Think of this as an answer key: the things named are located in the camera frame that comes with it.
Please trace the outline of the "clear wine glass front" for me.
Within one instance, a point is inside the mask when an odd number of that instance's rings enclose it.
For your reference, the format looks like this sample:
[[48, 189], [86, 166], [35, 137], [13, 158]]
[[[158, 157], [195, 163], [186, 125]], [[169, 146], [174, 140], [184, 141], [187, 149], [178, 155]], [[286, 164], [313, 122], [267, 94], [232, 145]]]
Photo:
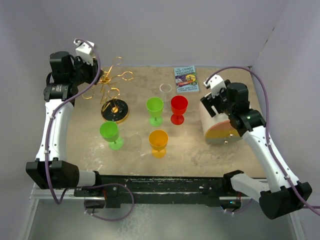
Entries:
[[145, 155], [142, 150], [142, 138], [138, 134], [133, 134], [128, 138], [128, 150], [135, 156], [142, 157]]

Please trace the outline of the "red wine glass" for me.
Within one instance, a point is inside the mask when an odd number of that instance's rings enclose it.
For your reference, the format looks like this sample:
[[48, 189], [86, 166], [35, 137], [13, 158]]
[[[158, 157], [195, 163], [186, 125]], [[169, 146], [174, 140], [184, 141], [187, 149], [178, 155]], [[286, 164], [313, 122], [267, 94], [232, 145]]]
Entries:
[[174, 125], [181, 125], [185, 120], [184, 113], [188, 107], [187, 98], [182, 95], [176, 95], [171, 99], [170, 105], [172, 111], [171, 122]]

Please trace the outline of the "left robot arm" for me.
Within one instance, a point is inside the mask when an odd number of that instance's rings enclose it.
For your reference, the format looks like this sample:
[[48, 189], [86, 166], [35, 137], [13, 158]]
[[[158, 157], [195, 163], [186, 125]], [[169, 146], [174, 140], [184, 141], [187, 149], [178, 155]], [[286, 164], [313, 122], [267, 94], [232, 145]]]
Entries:
[[103, 191], [103, 184], [94, 171], [82, 171], [67, 161], [67, 133], [69, 120], [75, 106], [78, 87], [92, 83], [100, 76], [98, 61], [91, 50], [67, 51], [50, 55], [51, 72], [46, 77], [43, 91], [45, 124], [41, 144], [35, 161], [27, 162], [25, 171], [41, 188], [76, 188], [85, 186], [91, 196]]

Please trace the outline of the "white round drawer box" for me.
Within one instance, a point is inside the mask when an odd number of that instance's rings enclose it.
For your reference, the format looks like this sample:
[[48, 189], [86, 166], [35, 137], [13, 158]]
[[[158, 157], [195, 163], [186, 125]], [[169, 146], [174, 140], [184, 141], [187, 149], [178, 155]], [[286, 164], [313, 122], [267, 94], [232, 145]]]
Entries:
[[210, 117], [205, 107], [199, 103], [199, 116], [205, 142], [212, 145], [230, 144], [241, 140], [236, 129], [234, 129], [226, 114], [219, 113]]

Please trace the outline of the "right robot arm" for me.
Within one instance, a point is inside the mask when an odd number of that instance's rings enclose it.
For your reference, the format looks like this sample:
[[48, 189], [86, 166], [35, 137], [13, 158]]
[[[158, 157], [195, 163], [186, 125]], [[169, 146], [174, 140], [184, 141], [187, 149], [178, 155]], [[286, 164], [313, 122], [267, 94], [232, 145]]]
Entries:
[[308, 182], [301, 182], [290, 170], [266, 133], [262, 114], [252, 109], [249, 90], [244, 83], [224, 80], [205, 83], [211, 92], [201, 98], [201, 103], [211, 117], [225, 114], [230, 125], [250, 146], [267, 179], [262, 183], [241, 170], [224, 174], [222, 190], [228, 196], [241, 192], [259, 203], [262, 212], [273, 220], [300, 210], [312, 193]]

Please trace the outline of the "gold wine glass rack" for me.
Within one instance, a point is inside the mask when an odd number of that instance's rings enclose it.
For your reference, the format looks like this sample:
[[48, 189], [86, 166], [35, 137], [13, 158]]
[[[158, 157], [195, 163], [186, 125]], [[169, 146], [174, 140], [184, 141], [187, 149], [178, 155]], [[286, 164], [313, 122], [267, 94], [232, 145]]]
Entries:
[[132, 71], [124, 71], [121, 74], [112, 75], [112, 70], [124, 63], [122, 57], [117, 56], [112, 60], [111, 66], [107, 70], [103, 70], [103, 76], [97, 81], [97, 83], [90, 88], [92, 94], [81, 97], [85, 100], [90, 100], [95, 95], [95, 86], [101, 86], [99, 92], [101, 93], [101, 110], [100, 114], [105, 121], [112, 121], [117, 124], [126, 120], [129, 115], [128, 104], [119, 98], [120, 89], [116, 86], [117, 82], [114, 81], [116, 78], [121, 78], [125, 82], [129, 82], [134, 79]]

